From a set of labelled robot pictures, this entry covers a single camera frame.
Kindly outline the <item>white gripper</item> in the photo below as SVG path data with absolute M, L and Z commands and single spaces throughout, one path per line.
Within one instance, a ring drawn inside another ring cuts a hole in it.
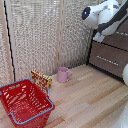
M 95 36 L 93 37 L 94 41 L 102 42 L 104 40 L 105 36 L 97 32 Z

